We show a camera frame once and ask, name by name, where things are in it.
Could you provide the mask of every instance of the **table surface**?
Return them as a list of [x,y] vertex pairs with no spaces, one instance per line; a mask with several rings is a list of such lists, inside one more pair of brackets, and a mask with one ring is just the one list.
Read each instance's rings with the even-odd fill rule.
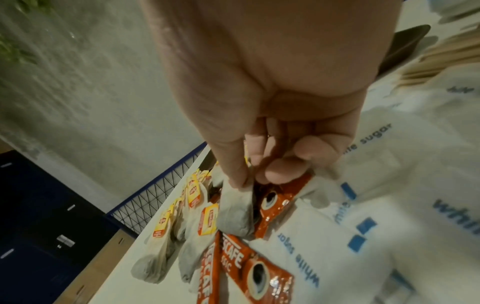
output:
[[[403,4],[402,12],[396,30],[401,31],[422,24],[430,24],[431,31],[427,37],[437,36],[439,40],[455,35],[461,31],[473,29],[480,22],[480,13],[459,19],[457,21],[444,23],[440,16],[431,13],[428,10],[426,0],[408,0]],[[417,50],[411,60],[402,66],[415,61],[415,57],[421,52]],[[399,77],[396,71],[401,66],[395,68],[381,79],[377,80],[369,88],[367,98],[365,100],[364,110],[383,104],[381,97],[388,95],[394,87],[393,82]],[[185,174],[179,185],[184,185],[186,178],[191,175],[201,164],[210,149],[208,147],[202,152],[193,166]],[[178,270],[178,260],[175,260],[168,272],[166,278],[160,284],[149,284],[137,280],[130,274],[132,265],[143,255],[145,251],[146,239],[153,231],[154,225],[159,219],[163,209],[167,208],[176,197],[181,193],[181,187],[177,186],[170,196],[165,200],[164,204],[157,211],[150,223],[146,226],[130,250],[125,254],[123,259],[118,263],[116,268],[107,278],[103,286],[90,301],[90,304],[152,304],[152,303],[195,303],[196,294],[188,292],[188,284],[183,283]],[[232,283],[228,284],[229,303],[248,303],[241,291]]]

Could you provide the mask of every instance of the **gray wall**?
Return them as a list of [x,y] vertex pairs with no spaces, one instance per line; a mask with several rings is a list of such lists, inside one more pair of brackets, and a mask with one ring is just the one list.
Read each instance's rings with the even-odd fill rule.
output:
[[0,137],[103,211],[202,139],[176,106],[135,0],[0,3],[0,34],[38,65],[0,59]]

